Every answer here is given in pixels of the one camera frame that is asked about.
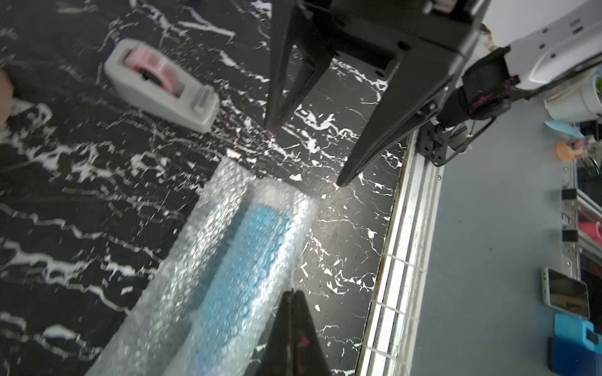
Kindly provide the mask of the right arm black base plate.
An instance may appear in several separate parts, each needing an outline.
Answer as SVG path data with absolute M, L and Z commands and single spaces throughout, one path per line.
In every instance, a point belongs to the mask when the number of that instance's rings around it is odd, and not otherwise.
M 466 151 L 469 135 L 465 122 L 445 128 L 429 121 L 420 128 L 417 150 L 432 165 L 442 167 Z

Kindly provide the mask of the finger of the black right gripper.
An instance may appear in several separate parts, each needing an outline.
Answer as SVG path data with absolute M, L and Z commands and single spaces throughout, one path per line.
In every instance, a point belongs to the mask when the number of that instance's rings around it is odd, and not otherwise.
M 264 128 L 275 133 L 324 75 L 332 53 L 300 1 L 273 1 Z
M 413 48 L 389 81 L 337 185 L 347 186 L 384 150 L 438 114 L 462 69 L 462 53 L 431 44 Z

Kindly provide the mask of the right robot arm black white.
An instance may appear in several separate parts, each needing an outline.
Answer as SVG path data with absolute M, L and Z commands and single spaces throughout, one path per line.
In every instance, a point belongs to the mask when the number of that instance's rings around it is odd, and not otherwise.
M 427 123 L 423 156 L 447 163 L 445 130 L 491 125 L 518 100 L 554 89 L 601 61 L 601 4 L 588 1 L 475 63 L 487 1 L 275 1 L 263 127 L 292 117 L 335 59 L 387 82 L 338 177 L 348 185 L 379 154 Z

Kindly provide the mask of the clear bubble wrap sheet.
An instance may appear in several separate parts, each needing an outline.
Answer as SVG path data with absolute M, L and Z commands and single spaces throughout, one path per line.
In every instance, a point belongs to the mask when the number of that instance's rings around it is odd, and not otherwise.
M 277 208 L 291 219 L 278 257 L 277 277 L 270 284 L 274 290 L 271 309 L 258 340 L 268 341 L 282 295 L 300 291 L 293 287 L 293 271 L 318 213 L 318 202 L 287 183 L 259 179 L 224 159 L 202 189 L 168 257 L 89 374 L 186 375 L 194 313 L 255 202 Z

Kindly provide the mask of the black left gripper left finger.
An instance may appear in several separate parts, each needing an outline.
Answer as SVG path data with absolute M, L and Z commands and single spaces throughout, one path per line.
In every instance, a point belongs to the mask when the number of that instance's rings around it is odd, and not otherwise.
M 286 291 L 256 375 L 293 375 L 293 353 L 293 292 Z

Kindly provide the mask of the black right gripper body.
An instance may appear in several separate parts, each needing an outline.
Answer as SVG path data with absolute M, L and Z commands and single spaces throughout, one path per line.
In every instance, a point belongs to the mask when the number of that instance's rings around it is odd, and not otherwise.
M 302 1 L 335 59 L 382 80 L 433 47 L 467 58 L 488 1 Z

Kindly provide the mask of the white tape dispenser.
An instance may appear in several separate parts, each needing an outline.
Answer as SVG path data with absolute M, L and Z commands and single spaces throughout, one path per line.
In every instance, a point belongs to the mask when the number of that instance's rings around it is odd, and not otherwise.
M 198 133 L 207 133 L 213 127 L 221 105 L 216 90 L 154 47 L 123 39 L 103 70 L 131 106 Z

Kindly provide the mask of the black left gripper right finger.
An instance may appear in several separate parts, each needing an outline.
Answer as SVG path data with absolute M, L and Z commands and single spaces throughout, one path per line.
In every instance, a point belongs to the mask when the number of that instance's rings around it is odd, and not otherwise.
M 293 293 L 293 374 L 324 375 L 332 373 L 322 352 L 318 333 L 302 291 Z

